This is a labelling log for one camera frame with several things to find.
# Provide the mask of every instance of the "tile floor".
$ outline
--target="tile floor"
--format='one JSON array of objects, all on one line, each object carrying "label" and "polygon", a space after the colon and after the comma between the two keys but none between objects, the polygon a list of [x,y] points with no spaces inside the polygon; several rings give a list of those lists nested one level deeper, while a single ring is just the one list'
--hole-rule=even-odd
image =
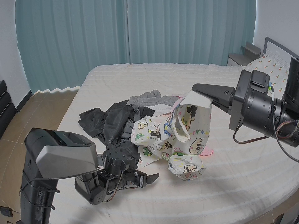
[{"label": "tile floor", "polygon": [[[24,138],[33,127],[56,130],[76,93],[77,91],[38,93],[15,115],[0,140],[0,206],[9,206],[20,212],[18,192],[26,153]],[[247,224],[273,223],[276,217],[298,201],[299,191],[278,207]],[[20,219],[18,213],[13,214],[14,218],[0,214],[0,224],[7,221],[14,224]]]}]

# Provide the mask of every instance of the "cartoon print shirt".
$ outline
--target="cartoon print shirt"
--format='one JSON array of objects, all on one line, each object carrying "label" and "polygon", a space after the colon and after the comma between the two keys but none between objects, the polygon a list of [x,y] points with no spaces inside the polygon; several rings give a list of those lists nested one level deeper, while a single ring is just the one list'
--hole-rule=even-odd
[{"label": "cartoon print shirt", "polygon": [[190,91],[170,115],[135,122],[131,140],[139,145],[141,166],[163,158],[169,170],[182,180],[202,175],[204,164],[199,154],[209,138],[211,102]]}]

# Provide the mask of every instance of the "white label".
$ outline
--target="white label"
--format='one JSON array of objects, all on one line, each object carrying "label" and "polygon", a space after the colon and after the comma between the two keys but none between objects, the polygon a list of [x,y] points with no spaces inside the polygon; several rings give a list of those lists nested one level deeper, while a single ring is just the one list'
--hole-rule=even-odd
[{"label": "white label", "polygon": [[141,188],[143,187],[143,177],[144,177],[144,176],[140,176],[140,184],[139,184],[139,187],[141,187]]}]

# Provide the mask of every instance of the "pillow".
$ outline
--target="pillow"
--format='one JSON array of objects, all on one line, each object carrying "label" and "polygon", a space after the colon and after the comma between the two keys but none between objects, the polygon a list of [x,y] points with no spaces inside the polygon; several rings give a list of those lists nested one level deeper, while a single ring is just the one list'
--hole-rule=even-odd
[{"label": "pillow", "polygon": [[279,64],[275,59],[263,54],[261,58],[254,60],[244,67],[244,70],[252,72],[259,70],[270,75],[270,82],[274,88],[274,95],[281,99],[286,88],[286,80],[288,79],[289,70],[285,66]]}]

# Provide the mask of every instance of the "curtain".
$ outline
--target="curtain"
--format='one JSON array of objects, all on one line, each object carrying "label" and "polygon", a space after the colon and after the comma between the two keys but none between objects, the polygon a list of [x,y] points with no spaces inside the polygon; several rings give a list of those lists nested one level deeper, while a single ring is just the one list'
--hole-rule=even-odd
[{"label": "curtain", "polygon": [[126,0],[16,0],[32,93],[75,87],[98,65],[129,63]]},{"label": "curtain", "polygon": [[131,63],[226,65],[252,42],[256,0],[127,0]]},{"label": "curtain", "polygon": [[226,65],[252,42],[256,0],[16,0],[32,92],[81,85],[98,65]]}]

